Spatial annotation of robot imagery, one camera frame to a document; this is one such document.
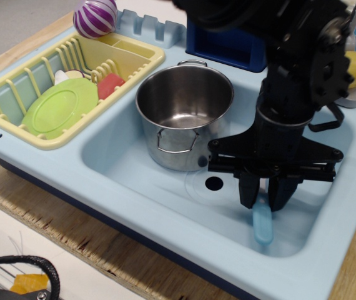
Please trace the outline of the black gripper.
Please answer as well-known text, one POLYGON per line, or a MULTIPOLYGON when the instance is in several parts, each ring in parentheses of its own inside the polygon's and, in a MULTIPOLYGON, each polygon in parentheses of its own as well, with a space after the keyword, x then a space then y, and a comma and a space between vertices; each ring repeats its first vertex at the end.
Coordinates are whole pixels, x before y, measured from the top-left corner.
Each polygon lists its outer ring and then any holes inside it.
POLYGON ((303 137, 298 131, 258 132, 255 125, 229 137, 211 140, 208 170, 231 173, 239 178, 240 203, 252 209, 261 178, 269 179, 268 197, 272 212, 284 208, 298 180, 332 182, 342 151, 303 137))

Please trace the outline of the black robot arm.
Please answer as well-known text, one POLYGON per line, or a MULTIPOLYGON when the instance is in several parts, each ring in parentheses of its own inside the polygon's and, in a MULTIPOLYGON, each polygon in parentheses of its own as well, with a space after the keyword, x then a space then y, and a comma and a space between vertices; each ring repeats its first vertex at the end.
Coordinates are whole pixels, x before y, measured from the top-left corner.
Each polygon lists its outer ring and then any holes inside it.
POLYGON ((267 179, 272 211, 305 180, 333 181, 343 153, 304 137, 341 126, 336 101, 348 95, 345 42, 350 14, 342 1, 176 1, 208 31, 240 29, 265 41, 267 76, 245 132, 209 142, 209 169, 239 180, 240 202, 253 208, 267 179))

